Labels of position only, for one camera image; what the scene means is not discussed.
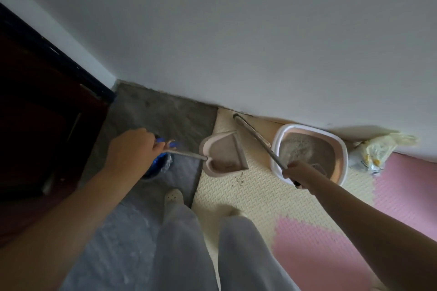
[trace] hand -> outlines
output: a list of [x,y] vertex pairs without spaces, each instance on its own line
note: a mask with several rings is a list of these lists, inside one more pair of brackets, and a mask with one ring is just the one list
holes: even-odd
[[164,146],[165,143],[156,143],[155,135],[145,128],[128,130],[109,144],[105,169],[136,182],[162,153]]
[[282,171],[282,176],[299,182],[304,189],[314,195],[316,185],[321,182],[331,182],[329,178],[302,161],[293,161],[288,168]]

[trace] beige dustpan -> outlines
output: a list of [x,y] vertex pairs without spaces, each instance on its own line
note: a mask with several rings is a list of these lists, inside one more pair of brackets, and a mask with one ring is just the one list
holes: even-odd
[[249,168],[237,131],[206,137],[200,143],[200,154],[171,149],[168,143],[165,152],[203,160],[203,170],[211,177],[222,177]]

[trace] pants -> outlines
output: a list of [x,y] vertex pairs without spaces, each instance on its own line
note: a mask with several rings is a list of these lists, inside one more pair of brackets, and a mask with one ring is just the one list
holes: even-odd
[[[218,250],[222,291],[299,291],[248,218],[223,218]],[[199,221],[185,205],[166,207],[151,283],[153,291],[218,290]]]

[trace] foot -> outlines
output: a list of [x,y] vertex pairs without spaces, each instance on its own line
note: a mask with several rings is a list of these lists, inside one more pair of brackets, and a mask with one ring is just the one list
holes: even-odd
[[247,217],[247,215],[240,211],[238,208],[233,208],[232,211],[229,213],[229,216],[243,216],[245,218]]
[[171,202],[175,202],[177,204],[183,204],[183,195],[179,189],[171,189],[169,190],[164,199],[164,206],[167,206]]

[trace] crumpled plastic packaging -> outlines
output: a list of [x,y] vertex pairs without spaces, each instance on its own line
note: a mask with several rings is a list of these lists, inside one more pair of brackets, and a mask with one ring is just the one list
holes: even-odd
[[360,143],[349,153],[349,167],[377,176],[397,146],[414,146],[417,138],[402,133],[390,133]]

